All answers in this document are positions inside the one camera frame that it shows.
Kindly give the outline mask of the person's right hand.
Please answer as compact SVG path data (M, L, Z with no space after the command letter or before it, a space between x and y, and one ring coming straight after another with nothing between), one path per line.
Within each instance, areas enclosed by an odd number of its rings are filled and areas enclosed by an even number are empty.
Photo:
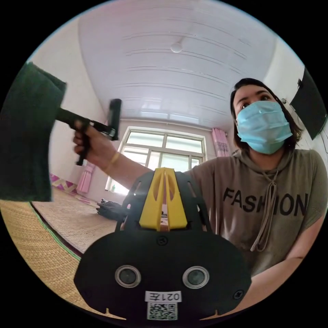
M82 152L86 150L86 142L83 141L83 137L87 137L90 146L85 158L107 173L119 157L111 141L91 125L87 126L85 132L82 131L82 122L75 121L74 126L76 128L73 138L74 152L82 155Z

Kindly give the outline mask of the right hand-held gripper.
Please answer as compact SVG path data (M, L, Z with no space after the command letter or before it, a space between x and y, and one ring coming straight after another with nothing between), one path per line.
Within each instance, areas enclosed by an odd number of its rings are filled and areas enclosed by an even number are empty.
M90 148L90 139L85 134L89 125L92 125L97 131L109 136L110 140L114 140L114 109L113 108L109 108L106 124L102 124L100 122L79 116L79 115L72 113L68 110L65 110L63 108L59 109L56 120L66 123L67 125L69 125L69 127L71 129L76 130L76 131L78 129L75 126L75 122L80 121L82 123L80 132L82 133L84 150L79 154L79 159L76 162L76 165L78 165L78 166L83 165L83 162L86 159L87 153Z

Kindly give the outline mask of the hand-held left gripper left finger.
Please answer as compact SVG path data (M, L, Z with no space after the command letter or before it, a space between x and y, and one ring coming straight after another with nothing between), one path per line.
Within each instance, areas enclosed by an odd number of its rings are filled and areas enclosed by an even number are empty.
M165 169L157 168L150 181L139 224L144 229L159 229L161 226L164 198Z

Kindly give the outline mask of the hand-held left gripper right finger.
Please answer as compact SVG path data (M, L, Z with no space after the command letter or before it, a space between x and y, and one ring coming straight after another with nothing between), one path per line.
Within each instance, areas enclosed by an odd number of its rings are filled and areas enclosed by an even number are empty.
M165 168L167 223L169 230L187 227L187 218L182 204L175 171Z

